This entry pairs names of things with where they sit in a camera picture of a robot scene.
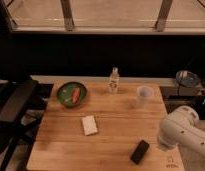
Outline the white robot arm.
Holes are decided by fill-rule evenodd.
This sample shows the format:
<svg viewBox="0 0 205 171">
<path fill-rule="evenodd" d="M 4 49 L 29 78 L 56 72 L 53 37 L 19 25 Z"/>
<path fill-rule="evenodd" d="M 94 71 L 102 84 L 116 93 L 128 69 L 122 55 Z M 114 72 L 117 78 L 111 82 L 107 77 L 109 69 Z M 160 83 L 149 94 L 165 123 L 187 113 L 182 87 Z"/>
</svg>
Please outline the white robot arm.
<svg viewBox="0 0 205 171">
<path fill-rule="evenodd" d="M 186 105 L 167 114 L 159 123 L 158 148 L 168 151 L 181 144 L 205 157 L 205 131 L 196 127 L 198 121 L 198 113 Z"/>
</svg>

